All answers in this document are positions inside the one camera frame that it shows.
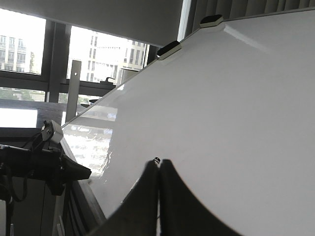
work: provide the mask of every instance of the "black mount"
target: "black mount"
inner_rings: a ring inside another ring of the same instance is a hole
[[[192,194],[170,160],[147,163],[123,204],[89,236],[156,236],[158,191],[161,236],[241,236]]]

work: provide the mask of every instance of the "wall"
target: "wall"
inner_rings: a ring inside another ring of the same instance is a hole
[[[0,7],[162,46],[177,39],[183,0],[0,0]]]

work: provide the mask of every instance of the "black pad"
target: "black pad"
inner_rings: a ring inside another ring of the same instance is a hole
[[[158,166],[150,161],[123,204],[89,236],[156,236],[157,210]]]
[[[240,236],[202,205],[170,160],[162,161],[159,177],[162,236]]]

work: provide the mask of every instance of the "whiteboard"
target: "whiteboard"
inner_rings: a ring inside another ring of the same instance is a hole
[[[200,29],[67,124],[106,217],[159,157],[239,233],[313,236],[314,42],[315,11]]]

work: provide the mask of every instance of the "white board surface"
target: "white board surface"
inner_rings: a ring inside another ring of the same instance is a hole
[[[314,43],[315,11],[200,29],[66,125],[106,217],[157,156],[239,233],[313,236]]]

